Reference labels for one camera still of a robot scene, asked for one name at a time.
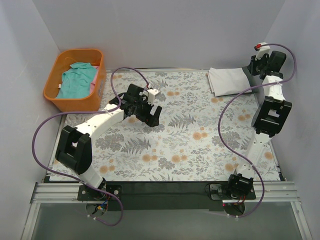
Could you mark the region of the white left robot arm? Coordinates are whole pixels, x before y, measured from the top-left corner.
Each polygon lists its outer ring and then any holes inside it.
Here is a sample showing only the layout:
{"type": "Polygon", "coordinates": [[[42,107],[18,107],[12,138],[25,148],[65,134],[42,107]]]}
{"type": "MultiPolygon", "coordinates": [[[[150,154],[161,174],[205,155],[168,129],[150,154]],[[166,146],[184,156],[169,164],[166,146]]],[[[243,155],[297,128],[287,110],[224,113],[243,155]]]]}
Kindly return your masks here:
{"type": "Polygon", "coordinates": [[[82,183],[90,185],[89,194],[95,200],[103,199],[107,191],[106,181],[92,165],[93,143],[113,125],[132,115],[149,127],[157,127],[162,107],[158,106],[154,114],[151,110],[159,93],[155,88],[130,84],[126,92],[109,101],[101,114],[75,127],[67,125],[62,129],[55,159],[76,174],[82,183]]]}

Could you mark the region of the white t shirt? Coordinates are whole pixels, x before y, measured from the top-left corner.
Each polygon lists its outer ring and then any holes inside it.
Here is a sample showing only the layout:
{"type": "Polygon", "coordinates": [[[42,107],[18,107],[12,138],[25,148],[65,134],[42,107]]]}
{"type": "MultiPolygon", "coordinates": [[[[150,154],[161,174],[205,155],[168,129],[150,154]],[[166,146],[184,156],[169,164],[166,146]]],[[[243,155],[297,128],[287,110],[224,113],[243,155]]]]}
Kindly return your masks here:
{"type": "Polygon", "coordinates": [[[248,88],[250,83],[242,68],[210,68],[208,80],[215,97],[236,95],[248,88]]]}

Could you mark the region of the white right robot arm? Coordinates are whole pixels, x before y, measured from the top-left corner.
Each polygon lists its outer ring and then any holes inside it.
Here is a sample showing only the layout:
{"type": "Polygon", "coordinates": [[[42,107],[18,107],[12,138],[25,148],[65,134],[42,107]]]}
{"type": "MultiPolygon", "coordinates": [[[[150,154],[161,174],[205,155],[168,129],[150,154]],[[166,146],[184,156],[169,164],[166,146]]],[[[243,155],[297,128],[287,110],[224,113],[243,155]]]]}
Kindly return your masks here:
{"type": "Polygon", "coordinates": [[[264,100],[251,122],[253,133],[245,153],[250,162],[245,161],[237,166],[228,179],[226,193],[232,199],[244,199],[253,191],[257,174],[254,166],[260,161],[267,144],[282,130],[292,109],[292,103],[284,97],[281,84],[281,68],[286,58],[285,53],[275,50],[270,54],[258,53],[251,57],[247,67],[252,76],[259,76],[263,80],[264,100]]]}

